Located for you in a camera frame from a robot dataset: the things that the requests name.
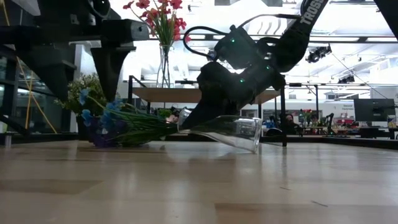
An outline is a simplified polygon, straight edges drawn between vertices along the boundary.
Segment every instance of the glass vase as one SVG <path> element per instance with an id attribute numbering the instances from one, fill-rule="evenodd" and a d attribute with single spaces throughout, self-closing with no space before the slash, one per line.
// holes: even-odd
<path id="1" fill-rule="evenodd" d="M 170 57 L 173 56 L 174 48 L 168 45 L 161 45 L 160 49 L 160 65 L 157 70 L 156 87 L 157 88 L 174 88 L 174 67 Z"/>
<path id="2" fill-rule="evenodd" d="M 178 127 L 191 113 L 183 109 L 178 118 Z M 223 144 L 257 153 L 261 136 L 261 118 L 223 115 L 190 129 L 178 129 L 179 133 L 199 134 Z"/>

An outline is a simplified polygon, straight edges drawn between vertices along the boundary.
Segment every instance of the potted plant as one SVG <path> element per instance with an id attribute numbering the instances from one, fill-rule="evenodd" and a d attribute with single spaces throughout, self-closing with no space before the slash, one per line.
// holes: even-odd
<path id="1" fill-rule="evenodd" d="M 84 125 L 84 119 L 81 117 L 83 110 L 89 110 L 93 117 L 98 117 L 103 113 L 102 107 L 93 101 L 81 103 L 84 100 L 80 95 L 81 91 L 90 88 L 89 95 L 97 99 L 101 105 L 106 104 L 106 98 L 101 88 L 100 79 L 97 73 L 81 74 L 79 79 L 74 80 L 68 85 L 68 100 L 55 100 L 55 103 L 62 108 L 71 110 L 76 114 L 76 122 L 78 125 L 79 140 L 89 140 L 87 128 Z"/>

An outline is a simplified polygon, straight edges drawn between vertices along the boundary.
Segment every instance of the wooden tabletop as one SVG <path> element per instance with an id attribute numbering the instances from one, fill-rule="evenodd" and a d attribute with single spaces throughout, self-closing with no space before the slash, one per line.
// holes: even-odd
<path id="1" fill-rule="evenodd" d="M 197 88 L 133 88 L 138 97 L 153 103 L 198 103 L 201 91 Z M 263 91 L 257 96 L 255 103 L 264 103 L 279 96 L 275 90 Z"/>

